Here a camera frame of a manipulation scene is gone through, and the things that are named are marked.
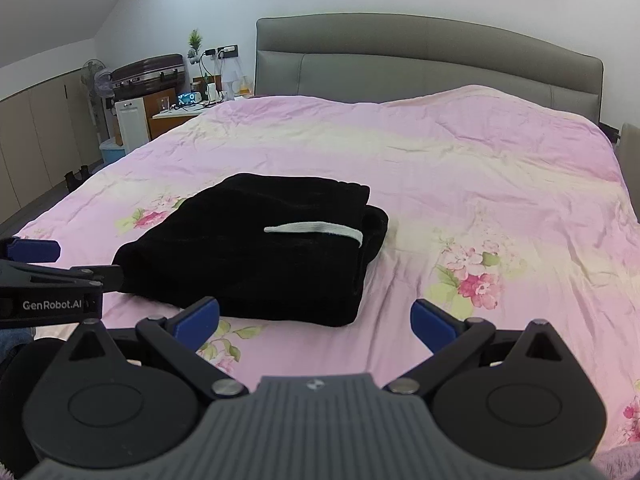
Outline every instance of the green plant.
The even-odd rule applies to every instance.
[[[189,46],[196,51],[196,54],[200,50],[202,45],[202,36],[198,32],[197,28],[194,28],[189,34]]]

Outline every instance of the pink floral bedspread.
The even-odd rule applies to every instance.
[[[606,403],[601,449],[640,440],[640,226],[589,121],[477,86],[382,105],[231,102],[100,171],[20,235],[58,240],[58,266],[108,264],[185,198],[243,171],[366,184],[389,230],[352,325],[227,318],[202,357],[250,388],[262,375],[364,370],[384,384],[430,355],[410,330],[416,298],[505,329],[543,317]],[[108,327],[174,312],[104,300]]]

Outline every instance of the folded black garment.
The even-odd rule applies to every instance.
[[[349,324],[388,225],[368,199],[360,184],[236,174],[118,250],[120,291],[180,308],[213,296],[223,316]],[[296,222],[357,230],[362,244],[348,234],[265,232]]]

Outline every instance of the bed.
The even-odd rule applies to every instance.
[[[599,60],[470,23],[320,14],[259,20],[256,61],[264,97],[216,106],[135,150],[19,235],[58,240],[57,266],[108,264],[235,173],[366,184],[390,224],[356,321],[225,318],[203,358],[250,388],[262,375],[363,370],[384,384],[430,355],[410,331],[415,298],[506,329],[543,317],[603,397],[600,450],[640,440],[640,226],[595,126]],[[174,313],[104,298],[109,328]]]

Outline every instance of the potted plant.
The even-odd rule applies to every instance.
[[[187,57],[189,58],[189,62],[193,65],[196,64],[198,60],[198,51],[200,50],[200,46],[202,45],[202,36],[198,32],[197,28],[194,28],[189,34],[189,52],[187,53]]]

